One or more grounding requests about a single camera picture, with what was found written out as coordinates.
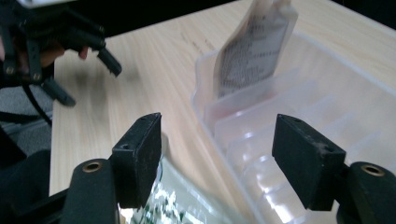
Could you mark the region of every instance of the wooden table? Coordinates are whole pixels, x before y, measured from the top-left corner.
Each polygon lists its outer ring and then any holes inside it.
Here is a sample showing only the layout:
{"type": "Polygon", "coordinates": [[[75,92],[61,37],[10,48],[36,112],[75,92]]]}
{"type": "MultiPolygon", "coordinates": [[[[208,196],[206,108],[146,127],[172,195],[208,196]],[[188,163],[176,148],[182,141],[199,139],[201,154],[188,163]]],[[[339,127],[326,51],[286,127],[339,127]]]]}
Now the wooden table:
{"type": "MultiPolygon", "coordinates": [[[[93,54],[85,62],[73,52],[57,60],[56,78],[77,105],[53,108],[51,194],[68,188],[81,162],[107,159],[136,119],[161,112],[169,160],[197,186],[252,218],[191,107],[195,61],[225,43],[250,3],[233,2],[108,39],[123,66],[117,78],[93,54]]],[[[300,15],[296,31],[396,89],[394,30],[331,1],[292,3],[300,15]]]]}

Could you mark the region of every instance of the transparent plastic container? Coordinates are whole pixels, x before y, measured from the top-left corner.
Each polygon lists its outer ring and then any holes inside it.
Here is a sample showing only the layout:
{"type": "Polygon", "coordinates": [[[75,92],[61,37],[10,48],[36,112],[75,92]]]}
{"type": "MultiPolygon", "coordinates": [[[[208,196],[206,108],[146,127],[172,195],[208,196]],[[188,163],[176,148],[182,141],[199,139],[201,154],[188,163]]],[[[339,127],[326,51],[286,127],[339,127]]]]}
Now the transparent plastic container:
{"type": "Polygon", "coordinates": [[[294,32],[275,75],[217,99],[218,52],[196,62],[191,100],[216,152],[246,196],[258,223],[336,223],[331,212],[304,210],[271,155],[277,114],[302,119],[346,151],[396,173],[396,91],[294,32]]]}

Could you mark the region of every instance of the metal bolt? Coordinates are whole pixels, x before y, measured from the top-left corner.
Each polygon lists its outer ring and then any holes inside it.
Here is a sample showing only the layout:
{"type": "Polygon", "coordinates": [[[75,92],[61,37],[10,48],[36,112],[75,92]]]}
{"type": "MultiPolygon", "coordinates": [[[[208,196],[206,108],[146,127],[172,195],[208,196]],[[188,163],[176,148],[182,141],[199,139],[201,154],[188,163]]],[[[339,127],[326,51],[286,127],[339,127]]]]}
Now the metal bolt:
{"type": "Polygon", "coordinates": [[[98,171],[102,168],[102,163],[99,161],[93,161],[90,162],[86,165],[84,165],[84,167],[82,167],[82,171],[85,173],[92,173],[95,171],[98,171]]]}
{"type": "Polygon", "coordinates": [[[40,78],[41,78],[41,75],[40,75],[39,73],[35,73],[35,74],[33,75],[33,80],[34,80],[34,81],[38,81],[38,80],[40,80],[40,78]]]}

